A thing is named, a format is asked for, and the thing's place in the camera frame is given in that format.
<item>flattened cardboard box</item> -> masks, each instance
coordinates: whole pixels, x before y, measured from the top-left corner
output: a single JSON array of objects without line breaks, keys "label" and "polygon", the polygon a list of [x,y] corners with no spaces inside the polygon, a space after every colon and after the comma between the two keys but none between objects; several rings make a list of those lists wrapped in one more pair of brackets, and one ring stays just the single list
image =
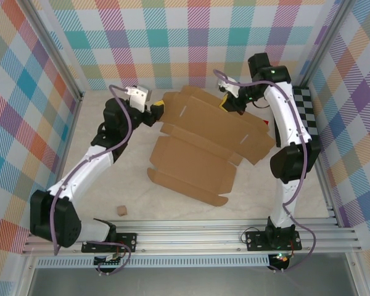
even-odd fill
[{"label": "flattened cardboard box", "polygon": [[224,205],[231,192],[236,165],[252,164],[267,155],[274,140],[262,119],[219,109],[221,99],[192,86],[166,92],[160,136],[148,168],[152,182],[214,205]]}]

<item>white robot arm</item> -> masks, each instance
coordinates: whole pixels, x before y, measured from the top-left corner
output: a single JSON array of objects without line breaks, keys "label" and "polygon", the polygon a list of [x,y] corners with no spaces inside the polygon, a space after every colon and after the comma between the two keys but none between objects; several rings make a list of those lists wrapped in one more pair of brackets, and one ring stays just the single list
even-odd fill
[{"label": "white robot arm", "polygon": [[253,83],[247,86],[242,86],[234,79],[215,71],[220,78],[218,81],[220,90],[226,91],[220,107],[227,112],[243,114],[249,102],[264,97],[273,112],[282,149],[270,160],[271,171],[277,178],[277,184],[273,212],[262,235],[265,241],[260,240],[260,244],[252,242],[252,245],[249,244],[247,247],[249,250],[253,247],[256,247],[254,250],[258,250],[258,247],[264,247],[263,244],[266,244],[266,249],[285,250],[288,246],[289,249],[293,248],[290,246],[293,242],[298,242],[295,249],[300,249],[298,232],[295,231],[291,218],[297,201],[295,192],[301,180],[304,160],[306,159],[306,172],[309,172],[321,148],[319,141],[313,140],[308,134],[295,107],[287,68],[271,66],[265,53],[255,54],[249,58],[248,63]]},{"label": "white robot arm", "polygon": [[47,191],[36,191],[32,194],[30,199],[32,234],[52,241],[50,211],[54,197],[57,196],[54,229],[59,246],[69,247],[75,242],[86,241],[117,241],[116,227],[101,220],[81,221],[76,213],[77,206],[90,185],[117,161],[126,148],[128,122],[131,123],[133,131],[141,123],[152,126],[164,113],[162,101],[152,105],[150,110],[147,109],[146,102],[149,100],[147,89],[134,86],[122,90],[130,95],[128,100],[118,98],[126,109],[130,121],[127,121],[124,111],[114,98],[105,103],[104,122],[97,129],[97,135],[84,157]]}]

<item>floor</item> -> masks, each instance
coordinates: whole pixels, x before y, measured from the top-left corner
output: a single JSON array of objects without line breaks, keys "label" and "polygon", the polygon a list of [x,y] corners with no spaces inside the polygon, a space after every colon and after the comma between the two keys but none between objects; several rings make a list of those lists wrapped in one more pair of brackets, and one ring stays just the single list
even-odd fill
[{"label": "floor", "polygon": [[[296,255],[301,260],[304,255]],[[125,268],[99,277],[94,269],[37,269],[29,296],[355,296],[345,254],[314,254],[284,274],[265,267]]]},{"label": "floor", "polygon": [[[162,98],[167,90],[152,91],[151,102]],[[222,97],[217,90],[207,91]],[[76,165],[96,135],[103,121],[102,111],[108,91],[88,91],[82,103],[64,173]],[[273,133],[273,115],[269,108],[256,109],[249,106],[248,112],[269,120],[270,135]],[[156,185],[147,177],[151,166],[149,157],[160,133],[161,123],[149,128],[141,125],[132,135],[128,147],[118,161],[106,170],[89,188],[77,205],[80,217],[104,220],[213,220],[266,218],[272,211],[276,180],[269,168],[269,158],[278,149],[255,166],[243,160],[237,169],[232,192],[226,194],[229,202],[222,207],[213,207],[185,195]],[[126,205],[128,215],[119,217],[117,206]],[[326,203],[316,172],[312,170],[300,191],[295,211],[297,218],[328,217]]]}]

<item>white floor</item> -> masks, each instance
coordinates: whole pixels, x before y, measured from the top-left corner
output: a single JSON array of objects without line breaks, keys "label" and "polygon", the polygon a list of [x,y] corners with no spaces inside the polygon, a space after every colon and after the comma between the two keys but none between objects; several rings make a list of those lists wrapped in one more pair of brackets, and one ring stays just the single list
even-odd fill
[{"label": "white floor", "polygon": [[[162,98],[167,90],[152,92],[151,102]],[[208,90],[222,97],[216,90]],[[88,91],[84,98],[80,116],[67,163],[66,174],[84,155],[97,127],[103,121],[102,111],[107,99],[112,97],[108,91]],[[249,106],[247,111],[269,120],[270,133],[274,137],[273,115],[269,108],[256,109]],[[80,217],[104,220],[209,220],[267,218],[274,204],[276,180],[269,168],[269,158],[278,149],[255,166],[243,160],[237,169],[232,192],[227,194],[229,202],[222,207],[212,207],[185,195],[154,184],[147,177],[151,166],[149,157],[157,137],[161,135],[161,123],[152,128],[141,125],[132,135],[128,147],[117,162],[89,188],[82,201],[76,205]],[[128,215],[119,217],[117,206],[126,205]],[[295,217],[328,217],[326,203],[312,170],[305,180],[298,199]]]}]

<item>plaid wall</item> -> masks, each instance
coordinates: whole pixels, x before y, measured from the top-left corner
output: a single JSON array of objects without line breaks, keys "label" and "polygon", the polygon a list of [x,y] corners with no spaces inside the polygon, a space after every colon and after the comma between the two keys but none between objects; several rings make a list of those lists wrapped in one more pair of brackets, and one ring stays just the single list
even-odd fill
[{"label": "plaid wall", "polygon": [[341,0],[335,0],[334,1],[334,4],[333,4],[331,10],[329,11],[329,14],[327,15],[327,17],[326,17],[326,19],[323,23],[321,31],[319,31],[318,36],[315,39],[314,44],[311,47],[311,50],[308,52],[307,59],[306,59],[305,63],[303,64],[303,67],[302,67],[302,70],[300,71],[299,77],[297,78],[298,82],[300,82],[301,79],[304,77],[305,73],[308,70],[308,67],[310,66],[311,61],[314,59],[314,56],[315,56],[317,50],[319,49],[319,46],[321,45],[321,42],[322,42],[322,40],[324,39],[324,37],[327,33],[327,29],[329,28],[330,24],[332,23],[333,18],[336,15],[336,13],[337,13],[337,11],[340,7],[340,3],[341,3]]},{"label": "plaid wall", "polygon": [[16,1],[0,1],[0,296],[19,276],[30,193],[54,183],[75,106]]},{"label": "plaid wall", "polygon": [[334,198],[370,273],[370,0],[356,2],[310,89]]},{"label": "plaid wall", "polygon": [[62,52],[73,73],[80,69],[76,77],[85,77],[85,89],[106,89],[110,83],[215,87],[214,68],[249,81],[247,59],[257,52],[267,52],[273,65],[287,65],[296,80],[339,2],[49,0],[60,23],[56,30],[67,37],[63,42],[34,0],[60,48],[68,44]]}]

